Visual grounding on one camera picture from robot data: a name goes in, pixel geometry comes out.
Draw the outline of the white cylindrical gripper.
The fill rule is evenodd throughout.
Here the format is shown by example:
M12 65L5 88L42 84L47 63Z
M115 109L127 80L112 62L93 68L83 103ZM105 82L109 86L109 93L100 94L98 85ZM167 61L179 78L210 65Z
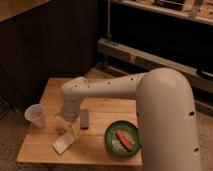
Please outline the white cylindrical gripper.
M76 120L79 116L80 113L80 101L72 101L72 100L67 100L64 99L63 103L61 105L60 109L60 115L61 117L68 121L72 122L73 120ZM73 130L73 133L75 134L76 137L80 136L80 124L78 122L72 122L70 127ZM65 128L61 125L58 125L56 127L56 132L58 134L63 134L65 132Z

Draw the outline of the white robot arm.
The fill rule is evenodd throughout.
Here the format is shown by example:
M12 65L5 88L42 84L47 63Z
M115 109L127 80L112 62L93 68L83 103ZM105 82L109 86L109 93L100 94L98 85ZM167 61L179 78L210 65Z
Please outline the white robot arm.
M163 67L98 82L77 77L60 94L60 115L68 122L87 97L134 100L143 171L202 171L194 96L179 71Z

